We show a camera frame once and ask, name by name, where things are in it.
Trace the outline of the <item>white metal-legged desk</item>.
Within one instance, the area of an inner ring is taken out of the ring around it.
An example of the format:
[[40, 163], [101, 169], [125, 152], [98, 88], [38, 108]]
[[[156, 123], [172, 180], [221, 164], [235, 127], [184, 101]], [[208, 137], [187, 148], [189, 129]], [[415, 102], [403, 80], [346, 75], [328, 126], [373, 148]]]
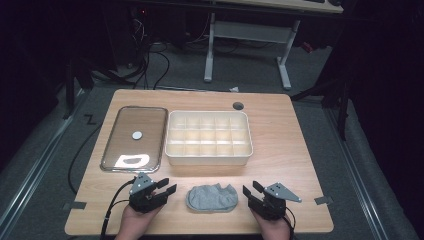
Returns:
[[[208, 52], [206, 55], [204, 81], [213, 79], [214, 43], [216, 38], [228, 38], [257, 42], [284, 44], [282, 55], [276, 58], [283, 88], [291, 89], [286, 62], [297, 35], [302, 17], [340, 17], [344, 9], [333, 0], [138, 0], [149, 7], [171, 9], [205, 10], [210, 13]], [[237, 15], [287, 17], [288, 26], [252, 23], [237, 20]]]

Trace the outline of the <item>black metal stand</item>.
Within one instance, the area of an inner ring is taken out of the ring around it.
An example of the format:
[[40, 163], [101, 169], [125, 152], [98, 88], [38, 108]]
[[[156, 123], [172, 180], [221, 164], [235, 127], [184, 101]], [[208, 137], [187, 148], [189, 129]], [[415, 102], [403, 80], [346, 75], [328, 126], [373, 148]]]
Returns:
[[343, 70], [335, 66], [325, 66], [313, 87], [290, 97], [292, 101], [299, 101], [308, 96], [322, 96], [321, 106], [323, 108], [337, 107], [336, 128], [342, 140], [346, 140], [347, 109], [352, 85], [352, 78], [348, 76], [349, 70], [350, 68]]
[[75, 109], [75, 82], [78, 82], [83, 90], [91, 90], [94, 86], [90, 74], [89, 62], [84, 58], [72, 58], [66, 66], [65, 119], [68, 119]]

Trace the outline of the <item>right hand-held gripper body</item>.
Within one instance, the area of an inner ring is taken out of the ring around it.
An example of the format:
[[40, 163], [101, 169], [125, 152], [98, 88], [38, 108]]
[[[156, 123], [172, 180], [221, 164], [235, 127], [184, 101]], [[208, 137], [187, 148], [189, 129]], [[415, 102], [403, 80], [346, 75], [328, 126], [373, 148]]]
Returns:
[[258, 198], [258, 202], [248, 200], [248, 207], [265, 220], [279, 220], [283, 218], [286, 215], [287, 201], [302, 202], [299, 196], [280, 182], [264, 187], [262, 194], [264, 197], [262, 199]]

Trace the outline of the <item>white divided storage box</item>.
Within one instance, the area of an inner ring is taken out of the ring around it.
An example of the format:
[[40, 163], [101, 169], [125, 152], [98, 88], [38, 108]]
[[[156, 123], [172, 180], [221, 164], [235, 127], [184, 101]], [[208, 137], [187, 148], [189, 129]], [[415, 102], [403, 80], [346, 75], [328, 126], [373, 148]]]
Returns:
[[248, 116], [239, 111], [172, 111], [165, 153], [174, 166], [243, 166], [253, 155]]

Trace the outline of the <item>clear plastic lid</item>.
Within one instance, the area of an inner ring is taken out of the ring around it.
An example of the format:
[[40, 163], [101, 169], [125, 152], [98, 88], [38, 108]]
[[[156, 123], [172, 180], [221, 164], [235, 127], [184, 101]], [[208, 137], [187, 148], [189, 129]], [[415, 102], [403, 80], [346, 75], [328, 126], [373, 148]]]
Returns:
[[161, 107], [122, 107], [100, 168], [108, 172], [156, 172], [161, 165], [167, 118], [168, 111]]

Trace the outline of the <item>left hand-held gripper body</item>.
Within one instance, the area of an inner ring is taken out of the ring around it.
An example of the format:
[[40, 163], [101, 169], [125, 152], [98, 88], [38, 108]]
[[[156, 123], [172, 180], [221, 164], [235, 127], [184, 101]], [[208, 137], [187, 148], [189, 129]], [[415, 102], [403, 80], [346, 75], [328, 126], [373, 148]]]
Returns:
[[147, 213], [167, 203], [167, 198], [154, 195], [156, 182], [147, 174], [139, 173], [129, 191], [129, 205], [137, 212]]

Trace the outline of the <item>person's right hand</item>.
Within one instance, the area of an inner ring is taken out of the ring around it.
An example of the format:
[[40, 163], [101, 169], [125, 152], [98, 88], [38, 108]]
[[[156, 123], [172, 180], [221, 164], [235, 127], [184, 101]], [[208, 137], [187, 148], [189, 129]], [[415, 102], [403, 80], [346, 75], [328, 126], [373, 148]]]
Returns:
[[291, 225], [286, 218], [265, 220], [254, 210], [251, 211], [257, 221], [263, 240], [291, 240]]

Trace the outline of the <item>grey sock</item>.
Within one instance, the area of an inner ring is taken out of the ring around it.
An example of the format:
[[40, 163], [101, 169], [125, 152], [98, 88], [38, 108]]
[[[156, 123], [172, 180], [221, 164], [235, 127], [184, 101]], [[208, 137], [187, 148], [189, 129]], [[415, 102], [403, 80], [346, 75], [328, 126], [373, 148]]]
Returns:
[[186, 205], [198, 212], [230, 212], [238, 204], [238, 193], [232, 185], [194, 186], [185, 198]]

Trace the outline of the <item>aluminium floor rail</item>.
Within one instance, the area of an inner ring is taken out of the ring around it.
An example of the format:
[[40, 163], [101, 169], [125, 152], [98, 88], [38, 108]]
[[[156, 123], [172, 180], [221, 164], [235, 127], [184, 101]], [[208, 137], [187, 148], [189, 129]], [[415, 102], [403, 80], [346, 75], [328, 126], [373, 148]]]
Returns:
[[339, 134], [337, 127], [337, 117], [333, 110], [323, 110], [326, 119], [328, 120], [332, 132], [335, 135], [337, 143], [342, 151], [343, 159], [346, 165], [348, 176], [351, 184], [355, 190], [356, 196], [360, 203], [362, 212], [367, 220], [370, 230], [375, 240], [389, 240], [387, 232], [381, 222], [381, 219], [377, 213], [376, 206], [372, 200], [365, 183], [360, 175], [360, 172], [356, 166], [353, 155], [348, 147], [348, 144]]
[[0, 174], [0, 239], [6, 237], [36, 191], [58, 144], [72, 123], [89, 90], [76, 94], [75, 109], [68, 113], [65, 103], [60, 103], [31, 133], [23, 146]]

